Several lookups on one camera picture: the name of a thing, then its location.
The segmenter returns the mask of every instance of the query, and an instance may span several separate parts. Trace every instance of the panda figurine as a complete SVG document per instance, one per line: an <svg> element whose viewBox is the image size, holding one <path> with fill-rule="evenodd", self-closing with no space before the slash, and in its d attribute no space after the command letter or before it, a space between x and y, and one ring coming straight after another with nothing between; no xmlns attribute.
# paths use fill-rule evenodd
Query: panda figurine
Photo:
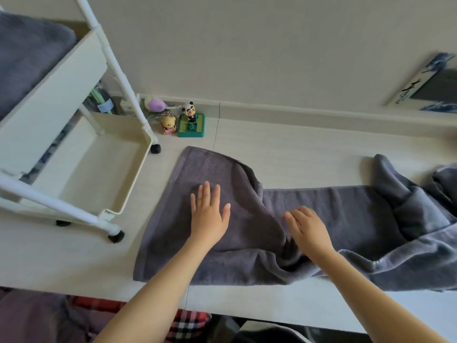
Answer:
<svg viewBox="0 0 457 343"><path fill-rule="evenodd" d="M183 105L181 110L187 116L189 122L197 122L198 116L196 115L194 103L192 101Z"/></svg>

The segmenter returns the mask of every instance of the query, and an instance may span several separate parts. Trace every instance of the white utility cart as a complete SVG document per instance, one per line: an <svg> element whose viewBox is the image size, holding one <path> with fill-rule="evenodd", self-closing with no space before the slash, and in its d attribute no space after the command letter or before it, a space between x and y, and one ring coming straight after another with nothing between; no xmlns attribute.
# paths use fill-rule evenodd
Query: white utility cart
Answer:
<svg viewBox="0 0 457 343"><path fill-rule="evenodd" d="M146 155L158 154L160 145L89 3L76 2L87 20L86 34L0 121L0 207L58 225L92 225L117 243L124 232L110 221L123 211ZM83 106L107 64L138 118L92 113ZM77 110L74 128L34 182L20 181Z"/></svg>

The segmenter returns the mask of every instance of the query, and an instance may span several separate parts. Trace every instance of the person's left hand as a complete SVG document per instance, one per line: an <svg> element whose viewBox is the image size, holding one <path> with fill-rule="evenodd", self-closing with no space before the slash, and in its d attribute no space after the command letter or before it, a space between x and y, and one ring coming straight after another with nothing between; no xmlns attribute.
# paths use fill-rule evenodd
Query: person's left hand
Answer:
<svg viewBox="0 0 457 343"><path fill-rule="evenodd" d="M230 203L224 207L222 215L219 213L221 195L220 185L213 190L213 198L209 183L198 187L197 200L191 194L192 224L190 239L203 246L208 252L224 236L230 219Z"/></svg>

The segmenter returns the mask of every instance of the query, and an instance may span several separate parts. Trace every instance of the white table surface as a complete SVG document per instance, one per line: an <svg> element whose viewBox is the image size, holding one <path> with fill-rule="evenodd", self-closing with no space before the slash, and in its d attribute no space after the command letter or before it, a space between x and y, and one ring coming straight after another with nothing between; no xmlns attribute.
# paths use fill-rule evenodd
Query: white table surface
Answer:
<svg viewBox="0 0 457 343"><path fill-rule="evenodd" d="M181 151L214 149L253 168L265 188L369 183L370 159L389 157L413 180L457 160L457 145L412 138L298 126L207 119L204 138L159 135L160 155L147 157L129 202L115 222L126 236L0 212L0 285L127 301L143 286L132 280L146 224ZM447 339L457 337L457 293L389 293ZM311 278L288 286L190 286L181 308L363 332L335 286Z"/></svg>

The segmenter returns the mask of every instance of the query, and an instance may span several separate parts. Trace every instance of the finger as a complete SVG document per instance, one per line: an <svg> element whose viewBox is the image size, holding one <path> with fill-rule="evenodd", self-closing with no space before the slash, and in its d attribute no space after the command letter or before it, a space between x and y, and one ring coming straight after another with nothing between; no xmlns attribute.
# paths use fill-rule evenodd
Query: finger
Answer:
<svg viewBox="0 0 457 343"><path fill-rule="evenodd" d="M197 194L197 209L200 209L202 207L202 201L203 201L203 185L200 185L198 187L198 194Z"/></svg>
<svg viewBox="0 0 457 343"><path fill-rule="evenodd" d="M292 216L295 218L295 220L298 222L298 225L300 226L303 225L306 219L308 219L308 217L305 216L305 214L303 214L303 212L299 211L298 209L294 209L289 213L292 214Z"/></svg>
<svg viewBox="0 0 457 343"><path fill-rule="evenodd" d="M305 214L305 216L310 217L310 218L316 214L316 212L314 212L311 208L308 208L306 206L301 206L301 207L298 207L297 209L300 212L302 212L303 214Z"/></svg>
<svg viewBox="0 0 457 343"><path fill-rule="evenodd" d="M286 219L287 227L294 238L302 233L297 225L297 221L290 212L284 214L284 219Z"/></svg>
<svg viewBox="0 0 457 343"><path fill-rule="evenodd" d="M206 181L205 184L203 185L202 207L208 207L210 201L211 201L211 189L209 187L209 182Z"/></svg>
<svg viewBox="0 0 457 343"><path fill-rule="evenodd" d="M197 203L195 202L195 194L191 194L191 212L192 215L197 212Z"/></svg>
<svg viewBox="0 0 457 343"><path fill-rule="evenodd" d="M230 220L230 203L227 203L224 206L224 210L222 211L222 223L229 225Z"/></svg>
<svg viewBox="0 0 457 343"><path fill-rule="evenodd" d="M218 209L218 211L219 211L220 199L221 199L221 186L219 184L217 184L213 190L213 197L211 198L211 206L216 207Z"/></svg>

